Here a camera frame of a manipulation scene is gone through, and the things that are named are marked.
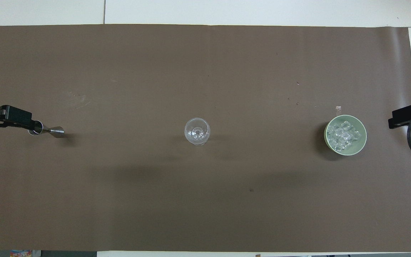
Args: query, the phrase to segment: brown tablecloth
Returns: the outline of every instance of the brown tablecloth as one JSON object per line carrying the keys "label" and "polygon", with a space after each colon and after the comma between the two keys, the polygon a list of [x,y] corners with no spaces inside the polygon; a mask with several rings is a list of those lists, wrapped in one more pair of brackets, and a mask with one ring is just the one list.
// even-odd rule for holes
{"label": "brown tablecloth", "polygon": [[411,252],[406,28],[0,26],[3,104],[68,137],[0,128],[0,249]]}

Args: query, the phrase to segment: metal jigger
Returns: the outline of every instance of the metal jigger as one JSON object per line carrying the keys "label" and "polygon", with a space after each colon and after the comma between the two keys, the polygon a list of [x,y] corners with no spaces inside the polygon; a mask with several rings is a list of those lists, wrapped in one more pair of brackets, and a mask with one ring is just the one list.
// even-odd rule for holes
{"label": "metal jigger", "polygon": [[56,138],[64,137],[64,130],[62,127],[45,127],[44,124],[42,124],[42,122],[40,122],[39,120],[34,121],[34,129],[28,130],[28,133],[33,136],[49,133]]}

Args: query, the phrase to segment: wine glass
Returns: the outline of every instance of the wine glass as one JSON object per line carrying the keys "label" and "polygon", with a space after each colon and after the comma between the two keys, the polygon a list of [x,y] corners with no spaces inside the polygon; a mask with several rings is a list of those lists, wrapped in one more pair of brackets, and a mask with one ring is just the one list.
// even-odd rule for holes
{"label": "wine glass", "polygon": [[201,118],[192,118],[185,125],[185,137],[193,145],[203,145],[210,136],[209,124]]}

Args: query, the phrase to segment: green bowl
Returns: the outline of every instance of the green bowl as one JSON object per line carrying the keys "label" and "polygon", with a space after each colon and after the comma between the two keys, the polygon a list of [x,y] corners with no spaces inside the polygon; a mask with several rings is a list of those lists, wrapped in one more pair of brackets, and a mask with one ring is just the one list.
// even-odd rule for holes
{"label": "green bowl", "polygon": [[[342,150],[340,152],[336,151],[334,148],[331,147],[331,145],[328,142],[328,127],[337,123],[342,123],[344,121],[348,121],[350,124],[353,125],[353,127],[358,130],[361,133],[361,138],[358,141],[353,142],[348,148],[345,150]],[[332,119],[325,127],[324,129],[324,141],[326,142],[326,145],[333,150],[335,153],[338,153],[343,156],[352,156],[357,153],[359,153],[363,148],[364,145],[366,145],[367,141],[367,131],[364,125],[360,120],[358,120],[356,117],[353,117],[351,115],[340,115]]]}

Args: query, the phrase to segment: white table surface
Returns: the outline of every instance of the white table surface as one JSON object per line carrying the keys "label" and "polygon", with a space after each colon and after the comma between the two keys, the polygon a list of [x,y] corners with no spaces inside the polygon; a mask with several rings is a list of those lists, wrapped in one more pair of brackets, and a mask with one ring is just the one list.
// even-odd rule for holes
{"label": "white table surface", "polygon": [[[0,26],[204,24],[409,27],[411,0],[0,0]],[[325,252],[98,252],[98,257],[251,257]]]}

